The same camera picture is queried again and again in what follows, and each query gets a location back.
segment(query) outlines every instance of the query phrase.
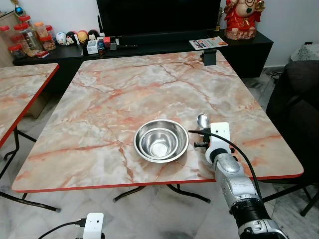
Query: red lid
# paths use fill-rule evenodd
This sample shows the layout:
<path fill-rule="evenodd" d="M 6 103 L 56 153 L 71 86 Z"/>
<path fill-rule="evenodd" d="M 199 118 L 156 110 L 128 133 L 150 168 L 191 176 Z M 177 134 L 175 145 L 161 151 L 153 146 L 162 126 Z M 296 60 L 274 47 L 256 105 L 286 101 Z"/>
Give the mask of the red lid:
<path fill-rule="evenodd" d="M 51 35 L 45 36 L 45 37 L 39 37 L 40 41 L 49 41 L 52 39 Z"/>
<path fill-rule="evenodd" d="M 31 17 L 30 17 L 29 15 L 25 15 L 25 16 L 20 16 L 20 17 L 19 17 L 19 20 L 20 20 L 20 21 L 27 21 L 27 20 L 29 20 L 29 19 L 31 19 Z"/>
<path fill-rule="evenodd" d="M 50 30 L 53 29 L 51 25 L 45 25 L 45 28 L 46 28 L 47 31 L 50 31 Z"/>
<path fill-rule="evenodd" d="M 7 31 L 9 29 L 10 29 L 9 26 L 0 26 L 0 31 Z"/>
<path fill-rule="evenodd" d="M 10 47 L 8 47 L 8 50 L 9 51 L 16 51 L 16 50 L 19 50 L 19 49 L 21 49 L 22 48 L 22 46 L 20 45 L 20 44 L 18 44 L 18 45 L 16 45 L 16 46 L 10 46 Z"/>
<path fill-rule="evenodd" d="M 13 35 L 10 39 L 11 41 L 17 43 L 18 41 L 23 40 L 23 36 L 22 34 L 16 34 L 16 35 Z"/>
<path fill-rule="evenodd" d="M 23 30 L 23 29 L 27 29 L 28 27 L 29 27 L 29 24 L 26 23 L 26 22 L 14 25 L 14 29 L 17 30 L 17 31 Z"/>

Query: black chair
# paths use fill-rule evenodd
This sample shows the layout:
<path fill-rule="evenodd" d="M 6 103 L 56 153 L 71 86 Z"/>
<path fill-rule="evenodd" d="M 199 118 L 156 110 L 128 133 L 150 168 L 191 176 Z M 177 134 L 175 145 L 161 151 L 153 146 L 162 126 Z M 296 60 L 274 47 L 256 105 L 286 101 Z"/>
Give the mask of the black chair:
<path fill-rule="evenodd" d="M 319 182 L 319 61 L 287 64 L 270 97 L 266 114 L 302 164 L 304 173 L 293 179 L 263 181 L 296 184 L 264 198 L 264 202 L 303 189 L 310 201 L 301 211 L 305 216 L 319 200 L 319 192 L 311 198 L 306 189 Z"/>

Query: small box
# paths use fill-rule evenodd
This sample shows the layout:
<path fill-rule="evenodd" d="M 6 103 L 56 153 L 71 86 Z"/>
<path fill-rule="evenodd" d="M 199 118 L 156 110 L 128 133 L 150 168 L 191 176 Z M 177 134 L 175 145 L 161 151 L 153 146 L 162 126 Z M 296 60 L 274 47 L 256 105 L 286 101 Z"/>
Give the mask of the small box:
<path fill-rule="evenodd" d="M 89 54 L 99 53 L 98 52 L 98 41 L 97 40 L 89 41 L 86 49 L 88 50 Z"/>
<path fill-rule="evenodd" d="M 111 38 L 109 36 L 105 36 L 103 38 L 103 42 L 104 42 L 105 48 L 110 49 L 110 47 L 111 47 Z"/>

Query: marble table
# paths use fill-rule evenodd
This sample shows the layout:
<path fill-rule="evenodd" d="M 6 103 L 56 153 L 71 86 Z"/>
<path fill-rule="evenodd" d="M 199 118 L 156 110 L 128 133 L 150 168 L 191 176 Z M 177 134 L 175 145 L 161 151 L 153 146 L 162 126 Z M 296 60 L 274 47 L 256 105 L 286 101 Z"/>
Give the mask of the marble table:
<path fill-rule="evenodd" d="M 259 179 L 297 177 L 303 168 L 260 105 L 217 51 L 204 66 L 201 52 L 84 62 L 16 177 L 17 192 L 213 182 L 200 136 L 170 163 L 151 163 L 133 147 L 135 131 L 154 119 L 187 130 L 206 112 L 227 121 L 231 140 L 251 160 Z M 249 168 L 243 158 L 245 172 Z"/>
<path fill-rule="evenodd" d="M 0 147 L 58 68 L 56 63 L 0 68 Z"/>

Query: ganesha statue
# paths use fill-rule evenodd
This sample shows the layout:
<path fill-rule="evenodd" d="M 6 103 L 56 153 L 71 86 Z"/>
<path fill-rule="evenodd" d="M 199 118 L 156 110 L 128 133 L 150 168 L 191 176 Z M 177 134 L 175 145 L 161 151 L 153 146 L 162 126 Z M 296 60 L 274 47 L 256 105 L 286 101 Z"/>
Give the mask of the ganesha statue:
<path fill-rule="evenodd" d="M 264 9 L 263 0 L 226 0 L 224 20 L 227 20 L 227 28 L 225 36 L 232 40 L 255 37 L 255 22 L 260 22 L 261 12 Z"/>

